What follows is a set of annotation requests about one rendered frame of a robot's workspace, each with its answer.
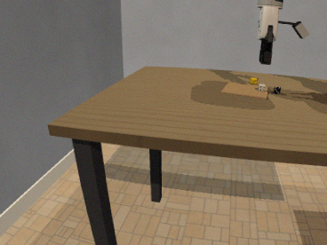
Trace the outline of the yellow die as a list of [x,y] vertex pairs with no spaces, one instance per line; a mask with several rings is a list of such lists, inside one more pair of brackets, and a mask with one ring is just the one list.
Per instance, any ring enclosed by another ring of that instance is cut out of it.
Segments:
[[252,78],[251,77],[251,81],[250,81],[251,84],[257,84],[257,78]]

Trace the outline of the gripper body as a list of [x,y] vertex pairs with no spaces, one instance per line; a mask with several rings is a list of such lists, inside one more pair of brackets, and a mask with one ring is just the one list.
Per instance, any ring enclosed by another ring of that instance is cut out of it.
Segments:
[[[263,7],[262,9],[260,7]],[[275,35],[274,38],[276,39],[277,35],[277,27],[278,27],[278,15],[279,15],[279,8],[282,8],[282,6],[277,5],[265,5],[261,4],[258,5],[260,8],[259,12],[259,27],[258,27],[258,35],[257,38],[259,40],[262,40],[262,38],[267,39],[267,28],[269,25],[272,25],[272,34]],[[275,39],[273,38],[273,41]]]

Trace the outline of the tan mat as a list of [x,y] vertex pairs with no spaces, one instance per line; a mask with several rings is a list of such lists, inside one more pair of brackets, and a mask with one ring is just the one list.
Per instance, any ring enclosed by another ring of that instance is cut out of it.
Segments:
[[267,88],[265,91],[259,91],[259,86],[243,83],[227,83],[220,93],[252,97],[258,99],[267,99]]

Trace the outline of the black die with white pips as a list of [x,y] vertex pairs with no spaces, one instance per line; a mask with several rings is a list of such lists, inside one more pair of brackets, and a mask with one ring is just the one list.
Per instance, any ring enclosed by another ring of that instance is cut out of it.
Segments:
[[274,94],[280,94],[281,87],[275,87],[274,88]]

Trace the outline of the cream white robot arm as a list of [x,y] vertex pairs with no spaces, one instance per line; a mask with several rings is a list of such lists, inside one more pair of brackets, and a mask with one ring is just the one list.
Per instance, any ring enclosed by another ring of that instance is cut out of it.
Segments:
[[[265,5],[277,5],[283,7],[283,0],[258,0],[258,5],[265,4]],[[286,21],[278,21],[278,23],[283,24],[290,24],[292,25],[293,29],[298,34],[299,38],[304,39],[309,35],[304,25],[301,23],[301,21],[298,21],[296,23],[293,22],[286,22]]]

